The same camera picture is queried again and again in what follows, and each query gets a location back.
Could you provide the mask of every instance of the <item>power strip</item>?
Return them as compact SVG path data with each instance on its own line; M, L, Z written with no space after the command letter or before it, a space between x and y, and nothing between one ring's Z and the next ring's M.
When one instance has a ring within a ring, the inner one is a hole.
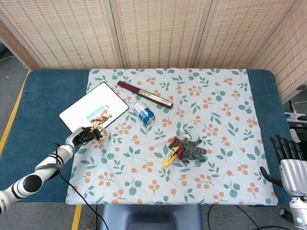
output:
M284 114L289 114L290 116L287 117L287 122L296 122L296 123L307 123L307 121L298 120L297 118L300 116L305 116L305 114L294 114L285 112Z

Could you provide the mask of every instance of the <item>robotic hand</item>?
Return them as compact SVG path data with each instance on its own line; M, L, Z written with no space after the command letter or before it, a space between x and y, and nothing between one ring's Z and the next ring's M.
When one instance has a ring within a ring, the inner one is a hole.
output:
M303 159L302 151L293 140L287 140L276 135L278 142L270 138L274 145L282 179L273 178L263 167L260 171L265 179L283 187L292 196L290 208L295 229L307 230L307 161Z
M94 138L99 140L101 137L99 130L92 127L80 127L74 131L66 139L65 145L57 146L56 151L35 167L34 173L16 181L6 190L0 191L0 215L10 207L11 203L37 193L46 180L57 176L59 169L73 157L81 145Z

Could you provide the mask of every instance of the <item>yellow tape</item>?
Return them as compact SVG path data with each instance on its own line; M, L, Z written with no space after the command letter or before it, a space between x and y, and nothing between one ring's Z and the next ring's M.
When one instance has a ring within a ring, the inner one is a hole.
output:
M76 205L75 215L73 216L71 230L78 230L81 210L82 210L82 205Z
M28 70L28 73L27 73L27 75L26 75L26 77L24 79L24 83L25 83L25 81L26 81L26 79L27 79L27 77L28 77L30 72L31 71ZM23 90L24 90L24 83L23 83L23 85L22 85L22 87L20 89L19 95L17 97L17 100L15 102L14 108L12 110L11 116L9 118L9 121L8 121L6 127L5 127L4 133L3 133L1 141L0 141L0 156L2 154L2 151L3 151L3 148L4 148L4 144L6 142L6 139L8 138L8 135L10 133L10 130L11 130L11 127L12 127L12 124L13 124L13 121L14 121L15 116L16 116L16 112L17 112L17 109L18 109L18 106L19 106L20 98L21 98L21 95L23 94Z

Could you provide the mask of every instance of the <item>floor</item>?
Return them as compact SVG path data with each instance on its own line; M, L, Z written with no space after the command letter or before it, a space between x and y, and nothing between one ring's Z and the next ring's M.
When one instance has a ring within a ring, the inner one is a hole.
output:
M0 60L11 56L10 51L5 50L0 54ZM19 90L22 86L27 70L17 58L11 57L0 62L0 137L6 127L12 112ZM307 91L295 97L293 102L306 100ZM298 112L307 107L298 106ZM209 205L202 209L203 229L208 229L207 216ZM281 206L277 207L242 207L259 226L277 225L293 229L293 225L278 215ZM102 213L103 206L98 207ZM4 230L68 230L71 229L75 206L58 203L16 203L0 216L0 229ZM235 206L215 206L210 213L210 225L212 230L252 230L255 228L252 222ZM95 230L95 215L89 207L83 206L80 217L79 230Z

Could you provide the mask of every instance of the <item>glove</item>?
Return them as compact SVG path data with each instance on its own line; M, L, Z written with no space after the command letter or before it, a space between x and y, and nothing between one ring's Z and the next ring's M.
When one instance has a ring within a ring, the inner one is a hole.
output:
M198 141L189 141L190 138L187 138L185 135L185 140L180 140L177 137L173 137L171 143L169 144L169 148L172 149L173 147L178 147L180 144L186 145L184 149L183 156L181 160L185 163L189 163L189 160L199 160L200 162L205 162L205 158L203 157L203 154L207 154L207 151L205 149L202 149L200 147L197 147L200 143L202 143L202 140Z

